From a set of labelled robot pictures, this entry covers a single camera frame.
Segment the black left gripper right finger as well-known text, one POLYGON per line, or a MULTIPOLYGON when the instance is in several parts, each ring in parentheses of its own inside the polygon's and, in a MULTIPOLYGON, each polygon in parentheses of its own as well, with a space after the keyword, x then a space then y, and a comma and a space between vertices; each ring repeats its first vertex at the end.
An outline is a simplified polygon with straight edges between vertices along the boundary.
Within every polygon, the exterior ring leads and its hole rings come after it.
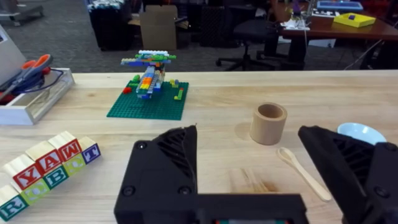
POLYGON ((397 224, 397 146, 370 144, 319 126, 298 136, 347 224, 397 224))

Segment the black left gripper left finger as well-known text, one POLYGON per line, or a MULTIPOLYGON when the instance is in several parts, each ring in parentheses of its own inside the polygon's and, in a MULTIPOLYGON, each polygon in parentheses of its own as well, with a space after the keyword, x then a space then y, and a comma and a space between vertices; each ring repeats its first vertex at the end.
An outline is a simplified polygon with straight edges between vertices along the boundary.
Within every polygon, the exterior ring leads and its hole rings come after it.
POLYGON ((195 223, 189 202, 197 193, 197 128, 172 128, 134 143, 114 216, 118 223, 195 223))

